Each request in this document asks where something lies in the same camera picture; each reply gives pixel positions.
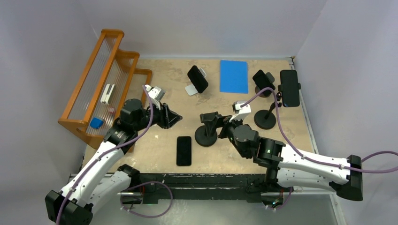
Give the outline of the black round-base phone stand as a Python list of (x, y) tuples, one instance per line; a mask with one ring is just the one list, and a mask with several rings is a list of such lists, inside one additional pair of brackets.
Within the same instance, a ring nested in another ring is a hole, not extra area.
[(218, 128), (222, 126), (215, 126), (215, 116), (220, 115), (218, 112), (203, 113), (200, 117), (200, 122), (203, 124), (195, 131), (195, 140), (197, 144), (203, 147), (209, 147), (215, 144), (217, 140)]

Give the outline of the black smartphone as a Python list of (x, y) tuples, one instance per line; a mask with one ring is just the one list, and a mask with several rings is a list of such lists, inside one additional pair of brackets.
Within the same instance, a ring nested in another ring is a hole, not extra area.
[(192, 159), (192, 144), (190, 136), (179, 136), (176, 143), (176, 165), (190, 166)]

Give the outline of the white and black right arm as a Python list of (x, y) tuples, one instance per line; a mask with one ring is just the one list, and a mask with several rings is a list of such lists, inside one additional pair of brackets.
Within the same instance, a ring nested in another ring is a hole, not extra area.
[(263, 184), (270, 191), (278, 187), (303, 185), (334, 191), (351, 201), (363, 200), (362, 161), (359, 156), (334, 158), (295, 150), (292, 145), (261, 137), (242, 120), (216, 115), (215, 127), (220, 139), (227, 138), (241, 157), (265, 167)]

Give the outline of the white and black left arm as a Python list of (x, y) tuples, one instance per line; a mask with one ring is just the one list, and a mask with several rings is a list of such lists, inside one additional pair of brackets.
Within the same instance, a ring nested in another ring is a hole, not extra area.
[(136, 191), (141, 186), (140, 172), (129, 165), (120, 166), (107, 181), (103, 178), (143, 136), (139, 131), (146, 133), (152, 125), (169, 129), (180, 120), (182, 116), (166, 103), (144, 109), (139, 99), (127, 100), (90, 161), (60, 191), (46, 195), (48, 218), (58, 225), (88, 225), (117, 193)]

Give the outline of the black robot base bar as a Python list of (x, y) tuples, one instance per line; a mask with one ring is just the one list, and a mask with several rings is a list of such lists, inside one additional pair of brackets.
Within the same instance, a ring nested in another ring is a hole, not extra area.
[(144, 204), (159, 200), (244, 200), (261, 203), (263, 193), (289, 193), (266, 174), (141, 173), (128, 181)]

